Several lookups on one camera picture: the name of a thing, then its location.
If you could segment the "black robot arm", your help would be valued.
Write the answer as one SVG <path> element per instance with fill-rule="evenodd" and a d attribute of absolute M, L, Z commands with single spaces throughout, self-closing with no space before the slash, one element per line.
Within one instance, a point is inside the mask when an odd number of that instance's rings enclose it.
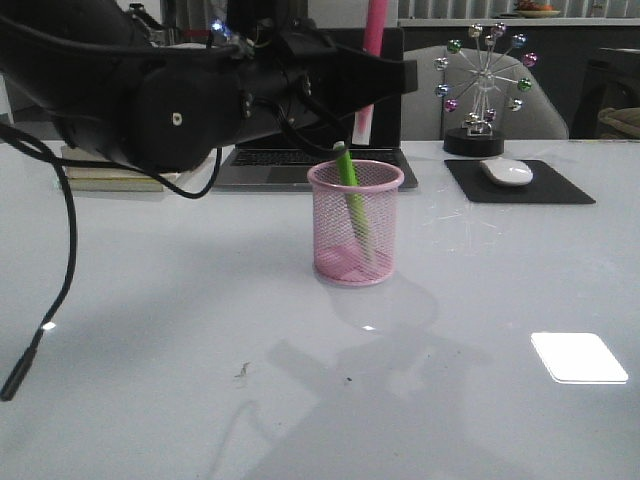
<path fill-rule="evenodd" d="M 224 45 L 161 47 L 113 1 L 5 1 L 1 70 L 70 146 L 147 172 L 412 92 L 412 61 L 342 45 L 284 1 L 231 1 Z"/>

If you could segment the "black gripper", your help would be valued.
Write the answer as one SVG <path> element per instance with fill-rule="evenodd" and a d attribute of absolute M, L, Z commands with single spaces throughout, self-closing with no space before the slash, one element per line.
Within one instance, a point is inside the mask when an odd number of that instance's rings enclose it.
<path fill-rule="evenodd" d="M 221 145 L 277 133 L 306 145 L 300 129 L 338 132 L 339 119 L 418 89 L 416 60 L 335 43 L 295 1 L 229 1 L 225 20 L 239 52 L 225 64 L 234 85 L 221 89 Z"/>

